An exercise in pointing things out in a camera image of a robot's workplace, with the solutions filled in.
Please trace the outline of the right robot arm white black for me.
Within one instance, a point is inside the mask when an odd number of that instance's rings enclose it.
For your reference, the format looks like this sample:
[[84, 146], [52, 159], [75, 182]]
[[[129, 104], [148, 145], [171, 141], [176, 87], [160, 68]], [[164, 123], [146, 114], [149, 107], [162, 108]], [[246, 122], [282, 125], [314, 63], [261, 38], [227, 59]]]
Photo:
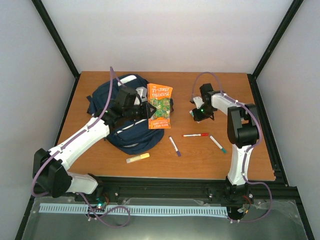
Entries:
[[257, 108], [254, 104], [243, 104], [224, 92], [214, 91], [210, 83], [200, 88], [200, 97], [192, 97], [196, 108], [193, 119], [200, 122], [214, 119], [214, 112], [221, 111], [227, 116], [227, 137], [232, 145], [230, 170], [222, 190], [223, 198], [236, 203], [248, 192], [248, 168], [251, 153], [260, 139]]

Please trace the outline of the orange green paperback book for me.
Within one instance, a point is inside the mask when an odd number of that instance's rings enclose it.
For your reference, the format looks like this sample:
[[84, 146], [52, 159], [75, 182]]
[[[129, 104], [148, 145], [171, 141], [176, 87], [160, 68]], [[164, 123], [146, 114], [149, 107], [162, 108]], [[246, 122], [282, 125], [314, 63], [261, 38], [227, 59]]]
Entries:
[[170, 86], [147, 84], [147, 100], [155, 108], [155, 113], [148, 120], [150, 130], [171, 128], [172, 91], [173, 88]]

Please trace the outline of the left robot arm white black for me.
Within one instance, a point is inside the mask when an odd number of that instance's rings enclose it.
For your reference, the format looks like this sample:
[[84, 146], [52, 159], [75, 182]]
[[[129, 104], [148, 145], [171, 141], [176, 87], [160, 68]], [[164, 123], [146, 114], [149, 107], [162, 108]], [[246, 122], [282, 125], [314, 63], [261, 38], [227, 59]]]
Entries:
[[111, 107], [105, 106], [97, 111], [80, 130], [64, 142], [46, 151], [39, 149], [34, 160], [39, 170], [33, 178], [45, 194], [58, 198], [65, 193], [84, 193], [92, 201], [103, 198], [104, 188], [89, 174], [69, 172], [73, 163], [90, 147], [106, 138], [127, 121], [147, 120], [156, 112], [148, 103], [145, 87], [119, 90]]

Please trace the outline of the navy blue backpack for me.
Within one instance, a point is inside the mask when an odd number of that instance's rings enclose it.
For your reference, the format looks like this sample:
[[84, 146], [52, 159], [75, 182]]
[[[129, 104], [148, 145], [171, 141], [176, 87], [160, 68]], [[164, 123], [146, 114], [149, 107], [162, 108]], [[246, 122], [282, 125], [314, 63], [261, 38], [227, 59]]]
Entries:
[[[113, 79], [112, 93], [110, 97], [109, 107], [113, 105], [117, 93], [123, 86], [132, 89], [139, 87], [147, 87], [149, 83], [146, 79], [138, 74], [129, 73], [119, 77], [121, 82]], [[87, 96], [89, 106], [87, 113], [95, 114], [98, 110], [102, 110], [107, 102], [110, 90], [110, 82], [100, 85], [90, 96]], [[128, 155], [139, 155], [152, 149], [158, 144], [165, 134], [164, 129], [149, 129], [148, 120], [128, 120], [122, 126], [111, 130], [106, 139], [119, 150]]]

